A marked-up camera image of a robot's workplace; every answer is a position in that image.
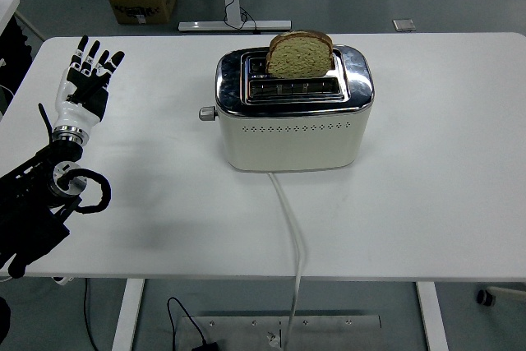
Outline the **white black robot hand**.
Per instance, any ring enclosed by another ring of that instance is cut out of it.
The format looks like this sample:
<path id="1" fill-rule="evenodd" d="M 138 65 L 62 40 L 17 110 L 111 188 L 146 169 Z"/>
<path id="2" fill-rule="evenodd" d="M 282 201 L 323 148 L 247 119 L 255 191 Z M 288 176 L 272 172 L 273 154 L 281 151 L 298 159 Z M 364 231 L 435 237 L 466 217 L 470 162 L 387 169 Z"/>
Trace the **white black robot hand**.
<path id="1" fill-rule="evenodd" d="M 124 59 L 124 52 L 98 54 L 100 42 L 87 46 L 82 36 L 69 66 L 62 74 L 55 99 L 58 118 L 53 124 L 54 140 L 78 140 L 85 145 L 92 128 L 104 117 L 110 79 Z"/>

